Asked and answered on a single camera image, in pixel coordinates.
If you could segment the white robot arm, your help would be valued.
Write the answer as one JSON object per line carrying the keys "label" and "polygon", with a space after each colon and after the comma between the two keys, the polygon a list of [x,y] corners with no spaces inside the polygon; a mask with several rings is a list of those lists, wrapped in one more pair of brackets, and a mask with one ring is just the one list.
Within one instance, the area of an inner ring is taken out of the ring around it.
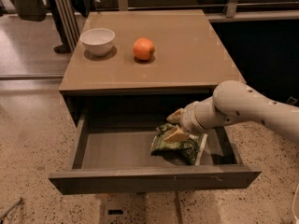
{"label": "white robot arm", "polygon": [[252,87],[233,80],[224,81],[205,100],[188,104],[166,119],[177,123],[164,138],[165,142],[185,141],[190,135],[254,121],[288,140],[299,143],[299,108],[273,101]]}

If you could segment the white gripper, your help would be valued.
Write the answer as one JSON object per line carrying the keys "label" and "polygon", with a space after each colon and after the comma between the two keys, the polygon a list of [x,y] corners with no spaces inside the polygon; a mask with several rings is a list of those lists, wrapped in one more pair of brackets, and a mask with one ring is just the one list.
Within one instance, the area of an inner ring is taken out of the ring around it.
{"label": "white gripper", "polygon": [[183,142],[188,139],[189,134],[199,135],[206,132],[196,118],[195,108],[198,105],[198,102],[190,103],[166,118],[169,123],[180,124],[180,126],[175,126],[164,134],[166,143]]}

